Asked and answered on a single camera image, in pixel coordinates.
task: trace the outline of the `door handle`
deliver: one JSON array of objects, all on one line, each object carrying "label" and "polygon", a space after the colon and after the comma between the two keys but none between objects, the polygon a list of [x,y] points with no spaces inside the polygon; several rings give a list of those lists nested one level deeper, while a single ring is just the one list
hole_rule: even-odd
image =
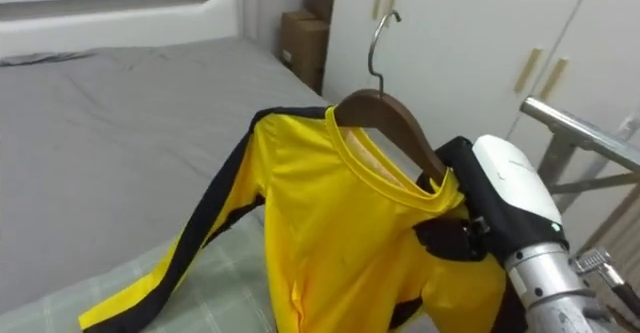
[{"label": "door handle", "polygon": [[375,21],[378,20],[378,12],[380,11],[380,1],[381,0],[373,0],[373,11],[371,12],[371,19]]},{"label": "door handle", "polygon": [[[385,12],[385,14],[391,14],[391,12],[393,12],[393,8],[396,5],[396,0],[389,0],[389,3],[387,4],[387,11]],[[389,26],[389,21],[387,21],[387,23],[385,24],[385,27]]]},{"label": "door handle", "polygon": [[539,96],[541,101],[546,102],[546,100],[549,99],[549,97],[551,96],[551,91],[558,83],[558,80],[560,80],[562,72],[564,72],[565,68],[567,68],[567,64],[569,64],[569,59],[558,59],[556,65],[551,71],[551,74],[549,74],[549,79],[547,79],[547,82],[544,84],[544,87],[542,87],[542,90],[540,91]]},{"label": "door handle", "polygon": [[540,54],[542,54],[542,48],[534,48],[531,50],[531,54],[529,54],[529,59],[527,59],[527,63],[525,63],[522,72],[520,72],[520,76],[516,81],[515,87],[513,87],[513,91],[516,93],[522,92],[524,86],[527,84],[531,73],[533,72],[533,68],[535,68],[536,63],[538,62],[538,58],[540,58]]}]

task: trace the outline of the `bed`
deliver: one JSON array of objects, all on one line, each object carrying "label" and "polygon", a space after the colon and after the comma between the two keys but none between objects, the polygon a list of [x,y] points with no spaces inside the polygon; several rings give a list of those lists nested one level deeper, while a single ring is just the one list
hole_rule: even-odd
[{"label": "bed", "polygon": [[[326,104],[242,38],[241,0],[114,2],[0,0],[2,333],[79,331],[166,252],[257,110]],[[273,331],[261,214],[150,331]]]}]

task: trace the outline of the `yellow shirt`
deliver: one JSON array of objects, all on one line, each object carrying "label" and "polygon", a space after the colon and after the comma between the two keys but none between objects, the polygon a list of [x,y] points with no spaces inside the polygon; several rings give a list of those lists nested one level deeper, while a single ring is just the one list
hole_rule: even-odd
[{"label": "yellow shirt", "polygon": [[416,186],[333,108],[259,112],[181,236],[147,276],[79,317],[84,332],[138,332],[182,281],[196,254],[265,204],[269,289],[280,333],[387,332],[399,302],[422,297],[440,332],[488,332],[505,274],[491,256],[429,255],[412,229],[460,204],[449,171]]}]

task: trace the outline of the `headboard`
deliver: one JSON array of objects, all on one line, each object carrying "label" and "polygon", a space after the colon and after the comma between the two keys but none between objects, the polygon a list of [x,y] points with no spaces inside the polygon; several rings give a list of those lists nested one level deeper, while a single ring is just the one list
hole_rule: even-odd
[{"label": "headboard", "polygon": [[242,0],[0,0],[0,58],[242,35]]}]

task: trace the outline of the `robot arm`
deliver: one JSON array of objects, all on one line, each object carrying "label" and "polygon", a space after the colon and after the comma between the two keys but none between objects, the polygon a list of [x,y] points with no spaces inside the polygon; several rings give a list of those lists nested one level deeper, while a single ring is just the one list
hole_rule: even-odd
[{"label": "robot arm", "polygon": [[[453,168],[467,197],[474,240],[480,237],[506,270],[530,332],[622,332],[581,278],[596,264],[587,268],[570,259],[560,212],[519,149],[483,136],[475,144],[456,138],[438,155]],[[627,301],[640,302],[624,287]]]}]

